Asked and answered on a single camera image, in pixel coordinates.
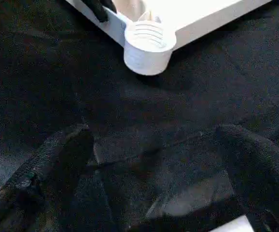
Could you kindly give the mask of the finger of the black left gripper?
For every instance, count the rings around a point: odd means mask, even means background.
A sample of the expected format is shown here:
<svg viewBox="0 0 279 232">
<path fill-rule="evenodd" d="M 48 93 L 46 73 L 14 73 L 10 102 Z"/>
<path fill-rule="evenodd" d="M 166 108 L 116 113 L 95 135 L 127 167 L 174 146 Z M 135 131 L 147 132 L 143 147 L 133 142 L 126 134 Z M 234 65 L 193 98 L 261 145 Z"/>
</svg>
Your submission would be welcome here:
<svg viewBox="0 0 279 232">
<path fill-rule="evenodd" d="M 93 12 L 100 23 L 108 21 L 108 15 L 104 9 L 105 7 L 117 13 L 112 0 L 83 0 L 83 3 Z"/>
</svg>

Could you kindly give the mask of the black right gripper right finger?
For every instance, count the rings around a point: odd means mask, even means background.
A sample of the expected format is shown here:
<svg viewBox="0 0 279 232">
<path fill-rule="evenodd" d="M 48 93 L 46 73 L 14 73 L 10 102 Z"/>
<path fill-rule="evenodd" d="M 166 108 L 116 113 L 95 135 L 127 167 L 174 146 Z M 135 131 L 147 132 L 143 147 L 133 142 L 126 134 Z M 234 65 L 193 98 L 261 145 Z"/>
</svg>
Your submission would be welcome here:
<svg viewBox="0 0 279 232">
<path fill-rule="evenodd" d="M 219 151 L 253 228 L 279 228 L 279 147 L 233 124 L 219 126 Z"/>
</svg>

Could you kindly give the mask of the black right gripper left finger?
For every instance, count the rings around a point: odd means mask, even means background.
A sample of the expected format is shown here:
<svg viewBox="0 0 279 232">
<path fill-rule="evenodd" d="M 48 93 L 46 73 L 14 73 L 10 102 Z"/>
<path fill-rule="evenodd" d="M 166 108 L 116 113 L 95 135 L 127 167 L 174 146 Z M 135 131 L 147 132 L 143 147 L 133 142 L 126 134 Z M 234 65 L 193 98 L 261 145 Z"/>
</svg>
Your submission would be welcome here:
<svg viewBox="0 0 279 232">
<path fill-rule="evenodd" d="M 60 153 L 71 140 L 79 138 L 81 134 L 89 134 L 87 125 L 77 124 L 54 133 L 11 175 L 0 187 L 0 222 L 20 191 L 29 193 L 31 190 L 33 197 L 43 198 L 42 185 Z"/>
</svg>

